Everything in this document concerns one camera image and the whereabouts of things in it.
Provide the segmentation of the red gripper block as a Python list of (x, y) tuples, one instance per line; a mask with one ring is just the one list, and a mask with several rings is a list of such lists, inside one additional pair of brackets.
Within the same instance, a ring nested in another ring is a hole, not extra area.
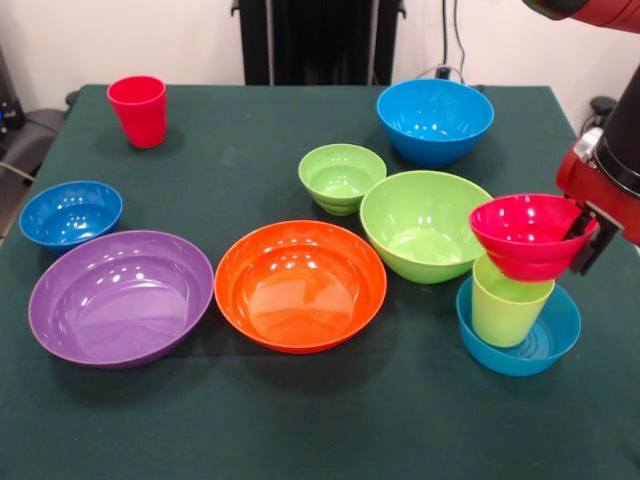
[(598, 233), (573, 258), (572, 273), (586, 275), (619, 229), (624, 238), (639, 244), (638, 140), (624, 136), (616, 144), (607, 139), (605, 130), (588, 130), (566, 153), (556, 184), (582, 206), (563, 241), (591, 237), (592, 208), (607, 219), (599, 221)]

